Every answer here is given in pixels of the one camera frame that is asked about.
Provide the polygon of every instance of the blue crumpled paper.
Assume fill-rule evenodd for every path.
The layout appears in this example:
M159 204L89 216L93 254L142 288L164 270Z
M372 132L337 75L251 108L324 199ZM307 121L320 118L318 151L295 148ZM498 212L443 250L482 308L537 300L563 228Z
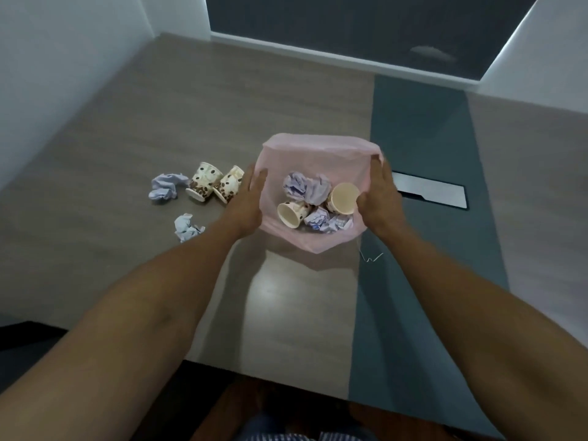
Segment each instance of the blue crumpled paper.
M184 213L176 218L173 222L176 226L175 234L180 239L180 243L187 242L190 238L195 237L196 235L200 235L206 229L204 226L201 228L196 226L192 226L191 224L192 215L189 213Z
M318 179L308 178L299 171L291 172L284 179L284 191L289 198L304 201L313 206L325 202L331 190L331 183L325 175L317 175Z
M353 215L333 215L323 207L317 207L304 219L305 224L323 233L333 233L353 227Z
M183 184L188 185L189 180L187 176L183 176L181 173L176 175L171 173L169 175L161 174L151 180L151 192L149 192L149 199L151 200L168 200L176 198L178 192L176 191L176 185Z

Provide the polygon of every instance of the paper cup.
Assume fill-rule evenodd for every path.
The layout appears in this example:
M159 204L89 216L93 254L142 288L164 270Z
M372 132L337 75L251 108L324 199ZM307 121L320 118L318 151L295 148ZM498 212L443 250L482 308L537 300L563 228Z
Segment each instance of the paper cup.
M312 206L303 201L288 201L277 207L277 215L290 229L296 229L311 212Z
M220 184L213 189L215 195L227 204L239 191L244 174L245 172L238 166L233 166L229 173L220 180Z
M351 215L357 207L357 197L361 192L350 182L337 184L327 197L327 209L333 213Z
M222 172L214 165L201 162L190 181L190 187L186 189L186 193L203 203L212 193L212 189L219 184L222 177Z

